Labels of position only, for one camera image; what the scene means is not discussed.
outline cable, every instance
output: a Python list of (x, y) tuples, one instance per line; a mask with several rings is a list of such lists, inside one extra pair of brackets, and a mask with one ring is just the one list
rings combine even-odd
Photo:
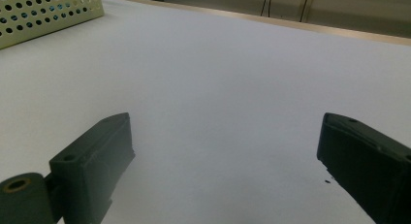
[(264, 0), (264, 3), (263, 3), (263, 9), (261, 10), (261, 14), (260, 14), (260, 16), (263, 16), (263, 11), (264, 11), (264, 6), (266, 5), (266, 0)]
[(271, 0), (269, 0), (269, 10), (271, 9)]

